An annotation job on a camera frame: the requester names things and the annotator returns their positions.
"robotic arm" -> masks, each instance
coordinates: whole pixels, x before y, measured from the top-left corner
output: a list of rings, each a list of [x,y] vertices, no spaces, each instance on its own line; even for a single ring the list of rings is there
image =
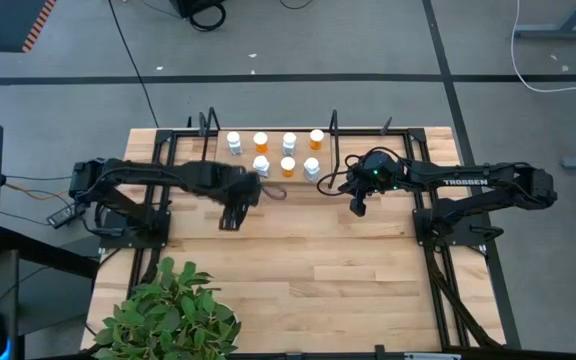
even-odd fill
[[[385,150],[395,156],[393,159]],[[436,235],[452,232],[465,216],[516,206],[526,210],[545,209],[557,200],[552,176],[527,163],[482,166],[438,166],[401,158],[390,149],[377,147],[349,166],[341,193],[354,199],[350,210],[364,216],[364,199],[374,193],[403,189],[432,191],[443,186],[486,186],[493,190],[460,200],[439,199],[433,204],[430,228]]]
[[[177,186],[197,196],[224,205],[219,229],[238,230],[249,206],[259,203],[259,175],[241,166],[211,161],[190,161],[183,165],[133,163],[117,159],[91,160],[75,164],[69,195],[78,204],[99,202],[129,217],[138,226],[155,230],[152,211],[136,204],[115,189],[120,184]]]

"black cable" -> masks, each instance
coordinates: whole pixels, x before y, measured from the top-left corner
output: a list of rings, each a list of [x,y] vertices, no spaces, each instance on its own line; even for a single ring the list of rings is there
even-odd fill
[[[190,21],[190,25],[193,27],[193,29],[195,29],[199,32],[213,31],[213,30],[217,29],[218,27],[220,27],[221,25],[223,25],[224,21],[226,21],[226,9],[220,3],[213,2],[212,4],[210,4],[210,6],[217,8],[217,10],[219,10],[219,12],[221,13],[221,18],[219,19],[219,21],[217,21],[214,25],[202,25],[202,24],[196,22],[195,17],[194,17],[195,16],[195,10],[199,6],[204,5],[204,2],[205,1],[196,2],[193,5],[192,9],[190,10],[191,15],[188,17],[188,20]]]
[[[279,2],[281,3],[281,5],[283,5],[286,9],[290,9],[290,10],[299,10],[299,9],[303,9],[306,6],[310,5],[310,3],[312,2],[312,0],[308,0],[305,4],[301,5],[301,6],[297,6],[297,7],[291,7],[286,5],[286,3],[284,3],[284,0],[279,0]]]
[[[174,17],[174,18],[183,20],[183,18],[182,18],[181,16],[179,16],[179,15],[177,15],[177,14],[174,14],[174,13],[171,13],[171,12],[168,12],[168,11],[166,11],[166,10],[164,10],[164,9],[160,9],[160,8],[154,6],[154,5],[151,5],[151,4],[147,3],[146,0],[141,0],[141,2],[142,2],[144,5],[146,5],[147,7],[151,8],[151,9],[153,9],[153,10],[155,10],[155,11],[158,11],[158,12],[160,12],[160,13],[163,13],[163,14],[172,16],[172,17]]]
[[[34,223],[34,224],[37,224],[37,225],[51,226],[51,225],[50,225],[49,223],[47,223],[47,222],[44,223],[44,222],[41,222],[41,221],[29,219],[29,218],[27,218],[27,217],[10,214],[10,213],[7,213],[7,212],[1,211],[1,210],[0,210],[0,214],[1,214],[1,215],[6,215],[6,216],[10,216],[10,217],[12,217],[12,218],[19,219],[19,220],[29,221],[29,222]]]
[[[86,330],[88,330],[88,332],[92,334],[92,336],[97,336],[97,333],[92,331],[88,323],[84,324],[84,326],[86,327]]]
[[[113,256],[115,256],[121,249],[115,249],[115,251],[111,252],[110,255],[106,256],[101,262],[99,263],[99,267],[97,271],[101,269],[101,267],[106,263],[106,261],[110,260]]]
[[[54,178],[33,178],[29,176],[18,176],[18,175],[4,175],[8,179],[23,179],[23,180],[35,180],[35,181],[54,181],[54,180],[66,180],[72,179],[71,176],[61,176],[61,177],[54,177]]]
[[[350,172],[350,170],[338,171],[336,173],[330,173],[328,175],[322,176],[321,179],[319,179],[319,181],[317,181],[317,191],[319,191],[319,193],[321,193],[322,195],[326,195],[326,196],[339,196],[339,195],[345,194],[344,192],[338,192],[338,193],[325,192],[325,191],[321,190],[321,184],[324,182],[324,180],[332,177],[333,175],[343,175],[343,174],[347,174],[349,172]]]
[[[119,20],[117,20],[117,14],[115,14],[115,7],[112,5],[112,0],[108,0],[108,5],[110,5],[110,11],[112,12],[112,18],[115,20],[115,25],[117,26],[117,31],[119,31],[119,36],[121,36],[121,41],[124,43],[124,47],[126,48],[126,52],[128,53],[128,57],[130,58],[130,62],[132,63],[132,67],[135,69],[135,73],[137,73],[137,77],[139,78],[139,83],[141,84],[142,89],[144,90],[144,94],[146,95],[146,101],[148,102],[148,108],[150,109],[150,114],[152,115],[152,120],[155,122],[155,126],[159,128],[159,122],[157,121],[157,116],[155,115],[155,110],[152,108],[152,103],[150,102],[150,96],[148,96],[148,90],[146,89],[146,84],[144,84],[144,80],[141,78],[141,74],[139,73],[139,69],[137,69],[137,64],[132,57],[132,53],[130,52],[130,48],[128,48],[128,43],[126,43],[126,38],[124,37],[124,33],[121,31],[121,26],[119,26]]]
[[[1,299],[3,299],[6,295],[8,295],[8,293],[11,292],[14,288],[16,288],[17,286],[19,286],[19,284],[21,284],[22,282],[28,280],[31,276],[37,274],[38,272],[43,271],[43,270],[46,270],[46,269],[48,269],[48,268],[50,268],[50,266],[43,266],[43,267],[40,267],[39,269],[31,272],[30,274],[24,276],[21,280],[17,281],[13,286],[9,287],[8,290],[4,291],[4,293],[1,294],[1,296],[0,296],[0,301],[1,301]]]

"green leaf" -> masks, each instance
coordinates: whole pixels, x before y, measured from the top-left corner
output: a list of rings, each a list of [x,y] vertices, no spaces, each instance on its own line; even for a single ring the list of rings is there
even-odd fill
[[[210,280],[208,279],[190,279],[186,281],[186,286],[193,286],[193,285],[206,285],[210,284]]]
[[[201,306],[208,313],[215,311],[215,300],[208,293],[203,293],[201,295]]]
[[[229,346],[225,346],[221,348],[221,352],[224,355],[230,355],[231,352],[235,351],[239,349],[238,347],[234,346],[234,345],[229,345]]]
[[[124,340],[121,338],[121,329],[119,328],[119,324],[115,325],[112,329],[112,340],[120,344],[124,343]]]
[[[184,311],[185,315],[193,316],[195,314],[195,303],[192,301],[191,298],[187,296],[181,297],[181,309]]]
[[[195,313],[194,317],[195,317],[195,321],[206,322],[206,321],[208,321],[209,315],[207,312],[205,312],[203,310],[199,310]]]
[[[144,324],[144,321],[146,320],[146,318],[143,315],[141,315],[140,313],[138,313],[135,310],[126,311],[123,314],[122,319],[127,324],[137,325],[137,326],[142,326]]]
[[[165,314],[170,310],[170,305],[168,304],[158,304],[154,308],[148,311],[148,315],[161,315]]]
[[[197,329],[197,331],[195,331],[195,336],[193,338],[193,340],[195,341],[195,344],[203,345],[205,339],[206,339],[206,333],[204,332],[204,330],[203,329]]]
[[[232,330],[230,330],[230,334],[226,336],[226,340],[230,340],[230,342],[234,341],[237,335],[239,335],[239,331],[241,330],[241,322],[238,322],[232,326]]]
[[[170,345],[172,345],[172,335],[170,331],[162,331],[159,340],[161,341],[161,348],[164,349],[164,351],[170,350]]]
[[[150,310],[153,307],[157,306],[155,300],[140,300],[140,301],[141,302],[137,304],[136,310],[138,313],[142,315],[148,314],[148,312],[150,312]]]
[[[99,349],[99,351],[97,351],[95,353],[95,355],[93,355],[93,357],[95,359],[114,359],[115,353],[112,352],[112,350],[110,350],[110,349],[101,348],[101,349]]]
[[[95,336],[95,342],[99,345],[108,345],[112,343],[112,329],[103,329]]]
[[[219,337],[219,340],[224,340],[226,339],[226,337],[228,337],[228,334],[230,334],[230,330],[232,330],[232,326],[226,324],[225,322],[219,322],[219,333],[221,334],[221,336]]]
[[[146,351],[148,351],[148,348],[133,348],[133,347],[129,347],[129,346],[122,346],[119,349],[125,355],[136,355],[139,357],[144,356]]]
[[[208,274],[208,273],[206,273],[206,272],[200,272],[200,273],[197,273],[197,274],[195,274],[195,275],[196,275],[196,276],[199,276],[199,277],[203,277],[203,278],[214,278],[214,276],[212,276],[212,275],[210,275],[210,274]]]
[[[161,274],[161,286],[164,289],[169,289],[170,285],[172,285],[172,273],[162,273]]]
[[[161,322],[163,328],[170,332],[177,330],[179,324],[181,323],[181,315],[179,315],[179,310],[176,307],[172,307],[164,316],[164,320]]]
[[[173,260],[171,257],[165,257],[161,259],[157,267],[162,273],[171,274],[173,267],[175,267],[175,260]]]
[[[157,338],[151,337],[148,339],[148,349],[154,350],[157,347]]]
[[[114,305],[112,308],[112,316],[117,319],[117,321],[120,321],[119,319],[121,319],[121,315],[123,315],[123,311],[121,311],[119,306]]]
[[[126,300],[121,303],[121,309],[125,311],[137,310],[137,304],[132,300]]]
[[[224,321],[230,319],[231,317],[232,317],[232,310],[221,304],[217,304],[215,306],[215,318],[217,320]]]
[[[192,261],[186,261],[186,263],[184,264],[184,271],[181,274],[184,275],[186,278],[190,278],[191,276],[195,275],[196,271],[197,271],[197,264],[195,264]]]
[[[108,328],[115,327],[115,324],[117,324],[117,320],[115,320],[114,318],[105,318],[104,319],[104,325],[106,325],[106,327],[108,327]]]

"bottle cap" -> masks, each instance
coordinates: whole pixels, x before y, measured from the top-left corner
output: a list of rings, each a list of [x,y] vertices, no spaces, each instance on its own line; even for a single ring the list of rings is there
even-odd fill
[[[310,140],[312,141],[322,141],[324,139],[324,132],[319,130],[319,129],[315,129],[313,131],[310,132]]]
[[[263,169],[266,165],[268,165],[268,159],[263,155],[257,156],[255,161],[252,163],[252,167],[255,169]]]
[[[295,168],[295,159],[291,157],[285,157],[281,159],[281,168],[284,170],[292,170]]]
[[[319,167],[319,161],[317,161],[315,158],[308,158],[304,163],[304,167],[308,171],[315,171]]]
[[[297,135],[294,133],[285,133],[284,134],[284,143],[286,145],[294,145],[297,142]]]
[[[239,141],[239,133],[236,131],[231,131],[228,133],[226,139],[228,139],[229,143],[236,143]]]
[[[263,145],[268,142],[268,135],[266,135],[266,133],[256,133],[252,141],[257,145]]]

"wooden tabletop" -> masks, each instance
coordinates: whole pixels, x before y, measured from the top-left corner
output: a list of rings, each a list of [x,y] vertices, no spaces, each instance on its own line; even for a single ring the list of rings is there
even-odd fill
[[[425,130],[432,161],[458,164],[451,129]],[[150,162],[155,131],[132,130],[125,158]],[[202,138],[179,141],[176,164],[201,159]],[[216,149],[216,139],[209,141],[208,160],[214,159]],[[348,136],[339,142],[342,159],[374,146],[406,154],[403,141],[390,136]],[[420,159],[418,148],[415,152]],[[343,180],[340,176],[337,183]],[[324,197],[313,185],[285,187],[285,201],[262,196],[238,232],[218,230],[218,204],[171,190],[170,240],[162,257],[174,258],[177,271],[185,261],[193,261],[199,271],[215,277],[213,285],[222,288],[218,301],[231,306],[243,323],[238,352],[370,352],[375,344],[387,351],[440,350],[424,255],[415,240],[412,194],[393,191],[370,197],[366,216],[359,218],[348,208],[349,196]],[[143,201],[144,187],[122,189]],[[439,195],[461,198],[468,193],[441,188]],[[451,250],[464,304],[489,335],[503,343],[484,258],[464,247]],[[123,249],[99,271],[88,314],[93,330],[102,329],[113,304],[125,300],[133,255],[134,250]],[[444,298],[456,345],[447,303]],[[82,348],[92,344],[85,332]]]

